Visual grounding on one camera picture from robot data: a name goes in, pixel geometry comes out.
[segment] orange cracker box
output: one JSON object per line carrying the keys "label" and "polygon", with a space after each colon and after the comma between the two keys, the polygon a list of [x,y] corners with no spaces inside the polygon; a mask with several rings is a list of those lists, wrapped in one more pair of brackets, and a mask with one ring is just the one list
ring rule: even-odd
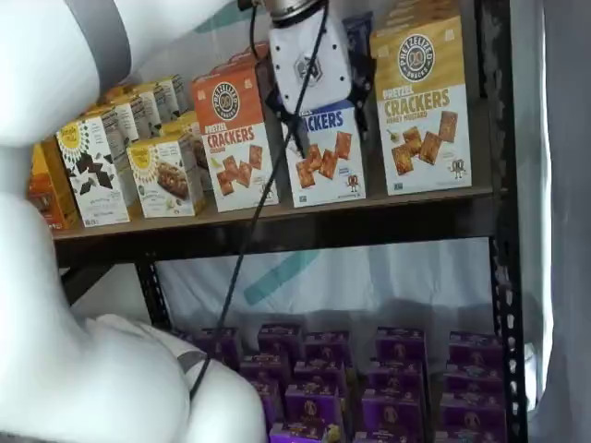
{"label": "orange cracker box", "polygon": [[457,8],[374,31],[371,52],[388,194],[471,186]]}
{"label": "orange cracker box", "polygon": [[[268,63],[219,66],[193,81],[195,110],[211,172],[219,211],[253,208],[259,204],[279,155],[282,131],[264,104],[268,94]],[[278,180],[286,183],[281,171]],[[265,204],[279,203],[273,184]]]}
{"label": "orange cracker box", "polygon": [[76,202],[55,137],[33,149],[28,199],[53,230],[69,229],[78,222]]}

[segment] black cable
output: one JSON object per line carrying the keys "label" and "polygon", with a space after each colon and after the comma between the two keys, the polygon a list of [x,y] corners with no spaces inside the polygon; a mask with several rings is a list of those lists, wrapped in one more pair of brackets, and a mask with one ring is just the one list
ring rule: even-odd
{"label": "black cable", "polygon": [[[312,68],[316,64],[316,59],[318,58],[318,52],[320,50],[320,43],[322,42],[322,36],[324,35],[324,29],[326,28],[326,22],[327,22],[328,16],[329,16],[329,0],[323,0],[323,3],[324,3],[324,14],[322,16],[322,22],[320,23],[318,37],[316,38],[316,42],[314,43],[314,50],[312,51],[312,56],[310,57],[308,71],[306,72],[306,76],[304,77],[304,84],[302,85],[302,90],[300,91],[299,97],[297,99],[297,105],[295,106],[295,112],[294,112],[294,119],[292,120],[292,122],[290,123],[290,125],[288,127],[287,136],[285,137],[285,140],[283,141],[283,147],[281,149],[281,152],[277,156],[277,158],[275,159],[275,162],[273,163],[271,177],[269,178],[267,185],[265,185],[265,189],[264,189],[262,196],[260,198],[259,205],[257,206],[257,209],[255,210],[254,216],[250,220],[247,234],[244,237],[244,241],[242,242],[242,245],[240,246],[240,254],[238,255],[238,260],[236,261],[236,264],[234,267],[234,272],[232,274],[232,279],[230,280],[230,286],[228,288],[228,293],[225,296],[225,301],[223,302],[222,313],[220,315],[220,318],[218,320],[218,324],[216,325],[215,332],[213,334],[213,343],[217,342],[221,338],[220,336],[221,336],[223,325],[225,323],[225,318],[228,315],[228,311],[230,309],[230,304],[232,304],[232,297],[234,296],[234,290],[235,290],[236,282],[238,281],[238,275],[240,273],[240,268],[242,267],[242,262],[244,261],[244,257],[246,255],[246,252],[247,252],[248,247],[250,246],[250,242],[252,240],[252,235],[255,232],[257,222],[259,221],[260,212],[262,211],[263,207],[265,206],[265,201],[267,200],[267,197],[269,196],[269,193],[271,192],[271,187],[272,187],[273,182],[275,181],[275,177],[277,175],[277,172],[279,171],[279,167],[280,167],[282,161],[285,159],[285,151],[287,150],[287,146],[289,145],[289,142],[291,141],[292,136],[294,135],[294,133],[296,131],[297,118],[298,118],[300,111],[302,109],[302,103],[304,102],[306,90],[308,89],[310,78],[312,77]],[[193,398],[195,397],[195,394],[199,390],[199,386],[201,386],[201,383],[203,382],[203,378],[205,378],[205,373],[207,372],[207,369],[210,365],[211,357],[212,357],[214,350],[215,350],[215,346],[211,346],[210,349],[207,351],[207,356],[205,358],[205,362],[203,363],[203,367],[199,371],[199,375],[197,377],[197,380],[195,381],[195,385],[193,385],[193,388],[191,389],[191,392],[190,392],[190,399],[191,400],[193,400]]]}

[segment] teal stripe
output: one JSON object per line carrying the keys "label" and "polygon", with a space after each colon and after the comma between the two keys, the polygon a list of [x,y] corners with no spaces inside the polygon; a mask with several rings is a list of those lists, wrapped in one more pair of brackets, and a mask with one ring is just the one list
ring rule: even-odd
{"label": "teal stripe", "polygon": [[320,251],[295,252],[246,288],[244,296],[247,303],[253,306],[269,298],[284,283],[299,275],[319,255]]}

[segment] cracker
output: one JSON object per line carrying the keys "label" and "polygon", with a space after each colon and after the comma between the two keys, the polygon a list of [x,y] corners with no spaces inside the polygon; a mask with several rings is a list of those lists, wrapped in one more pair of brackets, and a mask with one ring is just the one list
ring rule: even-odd
{"label": "cracker", "polygon": [[220,188],[222,189],[222,194],[224,196],[228,196],[234,192],[232,180],[229,179],[227,171],[221,171],[218,173],[218,182],[220,183]]}
{"label": "cracker", "polygon": [[437,161],[437,154],[440,152],[441,138],[432,132],[425,134],[425,140],[421,147],[421,152],[418,154],[418,158],[423,162],[435,165]]}
{"label": "cracker", "polygon": [[302,186],[302,189],[306,189],[307,187],[316,184],[314,181],[314,175],[309,169],[308,160],[298,163],[295,167],[297,168],[297,176],[299,177],[299,184]]}
{"label": "cracker", "polygon": [[394,164],[398,175],[405,175],[415,169],[413,166],[412,155],[410,149],[406,145],[399,146],[392,150]]}
{"label": "cracker", "polygon": [[413,157],[418,155],[421,151],[421,146],[423,146],[423,140],[421,140],[421,134],[418,132],[418,128],[416,126],[411,127],[403,132],[403,137],[406,147],[410,150],[410,155]]}
{"label": "cracker", "polygon": [[238,165],[236,164],[236,159],[234,155],[223,160],[223,166],[225,167],[225,171],[228,173],[226,176],[228,180],[233,181],[238,178],[239,171]]}
{"label": "cracker", "polygon": [[240,162],[238,168],[238,178],[236,181],[243,187],[250,187],[250,177],[252,176],[252,166],[248,163]]}
{"label": "cracker", "polygon": [[320,166],[320,173],[326,178],[333,179],[334,171],[336,170],[336,163],[339,157],[331,150],[325,150],[322,156],[322,165]]}
{"label": "cracker", "polygon": [[320,155],[320,149],[317,144],[310,145],[308,150],[308,158],[310,171],[314,172],[320,169],[322,165],[322,156]]}
{"label": "cracker", "polygon": [[250,145],[250,155],[248,156],[250,166],[260,171],[262,167],[262,147],[257,145]]}
{"label": "cracker", "polygon": [[441,112],[440,138],[443,141],[453,143],[455,141],[455,131],[458,126],[458,113],[451,111]]}
{"label": "cracker", "polygon": [[334,151],[339,159],[349,160],[349,154],[351,153],[351,138],[353,135],[346,132],[337,132],[336,144],[334,145]]}

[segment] stacked boxes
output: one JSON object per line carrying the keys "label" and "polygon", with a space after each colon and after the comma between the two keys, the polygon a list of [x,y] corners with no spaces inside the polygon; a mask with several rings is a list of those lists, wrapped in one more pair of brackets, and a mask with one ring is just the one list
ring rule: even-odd
{"label": "stacked boxes", "polygon": [[472,185],[456,2],[397,4],[371,37],[389,195]]}

